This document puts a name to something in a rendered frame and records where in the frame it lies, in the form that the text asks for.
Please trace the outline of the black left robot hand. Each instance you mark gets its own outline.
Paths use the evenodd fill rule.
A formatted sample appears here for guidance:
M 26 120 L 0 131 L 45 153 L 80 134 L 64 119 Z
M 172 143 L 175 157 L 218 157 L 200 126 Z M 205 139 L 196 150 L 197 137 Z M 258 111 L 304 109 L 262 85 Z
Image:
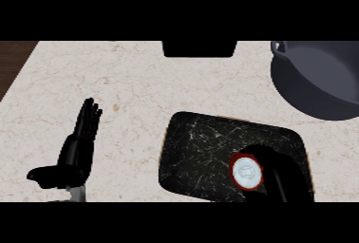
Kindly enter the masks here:
M 86 184 L 92 173 L 97 131 L 103 110 L 95 99 L 83 102 L 73 133 L 69 135 L 58 164 L 35 168 L 27 178 L 36 181 L 44 189 L 67 189 Z

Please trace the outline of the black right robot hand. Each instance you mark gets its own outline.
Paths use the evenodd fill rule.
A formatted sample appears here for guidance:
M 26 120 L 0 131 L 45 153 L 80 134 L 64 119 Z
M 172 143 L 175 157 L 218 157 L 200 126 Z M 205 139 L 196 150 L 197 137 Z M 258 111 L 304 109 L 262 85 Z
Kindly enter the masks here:
M 250 154 L 264 167 L 264 186 L 267 193 L 244 191 L 247 202 L 314 203 L 307 178 L 293 158 L 262 144 L 249 145 L 241 153 Z

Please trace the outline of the red can with pale end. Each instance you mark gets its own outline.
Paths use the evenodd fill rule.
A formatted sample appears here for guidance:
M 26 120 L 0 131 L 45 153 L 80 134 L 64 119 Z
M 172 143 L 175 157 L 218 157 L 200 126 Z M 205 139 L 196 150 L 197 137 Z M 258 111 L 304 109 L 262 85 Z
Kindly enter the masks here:
M 236 186 L 244 191 L 255 191 L 264 185 L 264 167 L 252 154 L 234 154 L 231 158 L 231 177 Z

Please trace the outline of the black marbled tray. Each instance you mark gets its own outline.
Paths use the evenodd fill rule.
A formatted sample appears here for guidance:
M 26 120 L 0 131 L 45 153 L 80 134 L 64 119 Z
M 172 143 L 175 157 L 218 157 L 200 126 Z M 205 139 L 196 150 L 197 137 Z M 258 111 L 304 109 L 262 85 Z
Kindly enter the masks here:
M 299 134 L 283 127 L 193 112 L 171 119 L 163 145 L 159 183 L 181 195 L 218 202 L 246 202 L 231 177 L 231 158 L 255 144 L 289 155 L 301 167 L 315 197 L 307 148 Z

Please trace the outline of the dark grey pot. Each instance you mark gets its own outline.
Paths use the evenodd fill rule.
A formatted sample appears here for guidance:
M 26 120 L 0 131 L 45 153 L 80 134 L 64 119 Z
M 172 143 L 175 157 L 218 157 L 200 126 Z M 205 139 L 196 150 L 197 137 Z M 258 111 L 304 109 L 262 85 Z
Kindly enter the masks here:
M 271 78 L 290 105 L 326 121 L 359 117 L 359 41 L 273 41 Z

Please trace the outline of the black rectangular appliance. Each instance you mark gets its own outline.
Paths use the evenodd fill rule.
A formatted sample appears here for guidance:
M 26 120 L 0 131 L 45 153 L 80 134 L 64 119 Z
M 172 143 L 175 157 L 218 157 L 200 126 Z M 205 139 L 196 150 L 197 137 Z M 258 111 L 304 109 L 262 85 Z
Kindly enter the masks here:
M 165 41 L 163 51 L 169 58 L 230 58 L 237 41 Z

